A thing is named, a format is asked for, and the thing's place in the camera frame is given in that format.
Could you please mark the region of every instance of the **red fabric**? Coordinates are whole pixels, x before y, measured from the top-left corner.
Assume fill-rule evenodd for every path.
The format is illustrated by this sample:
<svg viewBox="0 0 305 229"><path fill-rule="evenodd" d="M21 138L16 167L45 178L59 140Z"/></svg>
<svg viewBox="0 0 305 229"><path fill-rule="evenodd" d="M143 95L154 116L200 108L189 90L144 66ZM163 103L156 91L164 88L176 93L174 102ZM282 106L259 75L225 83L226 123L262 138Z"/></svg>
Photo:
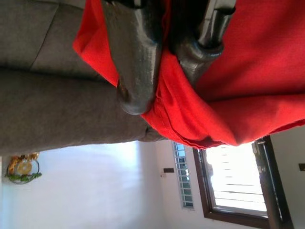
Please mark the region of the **red fabric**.
<svg viewBox="0 0 305 229"><path fill-rule="evenodd" d="M225 51L196 90L166 46L157 97L142 117L163 136L206 148L238 145L305 124L305 1L238 0ZM74 49L116 86L100 0L87 0Z"/></svg>

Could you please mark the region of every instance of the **window frame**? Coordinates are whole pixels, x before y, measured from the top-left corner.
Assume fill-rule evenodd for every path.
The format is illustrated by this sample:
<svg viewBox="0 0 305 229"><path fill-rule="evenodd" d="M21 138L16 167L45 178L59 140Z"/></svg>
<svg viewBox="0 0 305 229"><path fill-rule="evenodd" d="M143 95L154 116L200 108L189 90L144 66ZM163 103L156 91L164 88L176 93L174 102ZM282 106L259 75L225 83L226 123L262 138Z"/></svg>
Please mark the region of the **window frame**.
<svg viewBox="0 0 305 229"><path fill-rule="evenodd" d="M184 160L185 162L184 163L180 163L180 161L177 161L177 160L180 160L179 159L179 151L181 151L180 149L178 149L178 144L179 143L176 143L176 142L172 142L172 147L173 147L173 154L174 154L174 159L175 159L175 166L176 166L176 171L177 171L177 180L178 180L178 186L179 186L179 194L180 194L180 200L181 200L181 206L182 208L184 209L189 209L189 210L194 210L194 200L193 200L193 192L192 192L192 186L191 186L191 177L190 175L181 175L180 174L180 171L185 171L186 169L189 170L188 168L188 165L187 165L187 158L186 158L186 150L185 150L185 146L183 146L182 144L179 144L179 145L182 145L183 146L183 151L184 151ZM186 167L185 169L181 169L181 164L184 164L184 166ZM180 180L181 177L188 177L189 180L188 180L188 184L190 185L189 188L185 188L183 187L183 180ZM189 190L190 191L190 194L185 194L185 190ZM185 199L185 197L191 197L192 198L192 201L187 201Z"/></svg>
<svg viewBox="0 0 305 229"><path fill-rule="evenodd" d="M256 141L255 146L259 152L255 153L257 165L264 168L260 173L260 182L268 218L215 211L209 191L208 175L203 167L206 165L206 158L204 158L203 150L193 149L204 217L262 229L293 229L270 137Z"/></svg>

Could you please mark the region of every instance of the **white wall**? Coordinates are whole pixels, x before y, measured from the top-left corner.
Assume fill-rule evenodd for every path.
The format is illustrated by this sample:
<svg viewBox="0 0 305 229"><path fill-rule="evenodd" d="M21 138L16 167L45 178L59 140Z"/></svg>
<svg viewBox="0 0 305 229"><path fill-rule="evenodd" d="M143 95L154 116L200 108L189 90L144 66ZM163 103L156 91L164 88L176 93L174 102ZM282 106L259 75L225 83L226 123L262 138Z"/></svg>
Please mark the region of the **white wall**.
<svg viewBox="0 0 305 229"><path fill-rule="evenodd" d="M42 177L3 179L3 229L167 229L154 144L50 150Z"/></svg>
<svg viewBox="0 0 305 229"><path fill-rule="evenodd" d="M305 228L305 127L294 128L271 136L287 203L295 229Z"/></svg>
<svg viewBox="0 0 305 229"><path fill-rule="evenodd" d="M163 168L175 168L173 148L170 141L156 143L156 150L160 173ZM177 174L166 174L166 177L161 179L161 186L169 229L249 229L250 227L204 218L194 157L190 148L186 151L186 159L190 172L194 210L182 208Z"/></svg>

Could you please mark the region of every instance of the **black plastic part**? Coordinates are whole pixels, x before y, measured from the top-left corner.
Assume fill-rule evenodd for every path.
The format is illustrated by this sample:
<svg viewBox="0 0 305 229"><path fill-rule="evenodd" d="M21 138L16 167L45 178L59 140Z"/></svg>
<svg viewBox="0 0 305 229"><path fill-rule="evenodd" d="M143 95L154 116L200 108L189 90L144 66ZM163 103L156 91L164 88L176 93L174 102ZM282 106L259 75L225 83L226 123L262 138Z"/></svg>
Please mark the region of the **black plastic part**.
<svg viewBox="0 0 305 229"><path fill-rule="evenodd" d="M232 18L235 8L231 10L214 10L210 27L210 39L206 39L205 42L198 42L205 48L216 47L222 43L224 32L226 31L229 22Z"/></svg>
<svg viewBox="0 0 305 229"><path fill-rule="evenodd" d="M143 114L151 107L158 83L162 52L159 1L134 0L135 7L122 1L101 1L111 57L120 75L118 98L127 113Z"/></svg>
<svg viewBox="0 0 305 229"><path fill-rule="evenodd" d="M200 22L194 21L195 17L190 18L191 11L192 5L189 1L173 0L169 45L171 52L177 56L188 81L194 86L213 61L222 54L224 47L222 43L203 47L198 42L197 31L194 28ZM218 40L219 35L215 33L214 36Z"/></svg>

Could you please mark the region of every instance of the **brown window frame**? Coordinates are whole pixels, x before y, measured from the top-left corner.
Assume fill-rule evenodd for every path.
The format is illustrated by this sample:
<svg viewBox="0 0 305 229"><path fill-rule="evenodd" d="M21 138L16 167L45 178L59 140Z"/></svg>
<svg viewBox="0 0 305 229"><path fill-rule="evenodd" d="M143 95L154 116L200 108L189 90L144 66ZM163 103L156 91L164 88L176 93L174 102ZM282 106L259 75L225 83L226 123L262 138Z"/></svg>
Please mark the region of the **brown window frame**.
<svg viewBox="0 0 305 229"><path fill-rule="evenodd" d="M255 147L268 218L213 210L203 150L193 149L204 217L262 229L293 229L270 136L256 141Z"/></svg>

